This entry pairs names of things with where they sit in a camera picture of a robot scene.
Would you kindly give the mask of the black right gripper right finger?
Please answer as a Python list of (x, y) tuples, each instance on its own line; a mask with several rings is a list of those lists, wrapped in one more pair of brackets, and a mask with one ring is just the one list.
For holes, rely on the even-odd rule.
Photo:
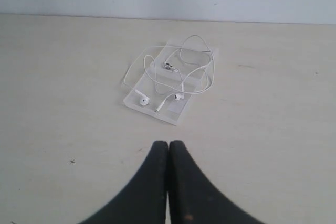
[(171, 223), (261, 223), (211, 183), (182, 141), (169, 144), (167, 193)]

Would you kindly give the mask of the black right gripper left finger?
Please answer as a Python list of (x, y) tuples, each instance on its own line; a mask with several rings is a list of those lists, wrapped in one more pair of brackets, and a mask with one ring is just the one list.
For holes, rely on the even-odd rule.
[(168, 144), (155, 141), (127, 185), (85, 223), (165, 223)]

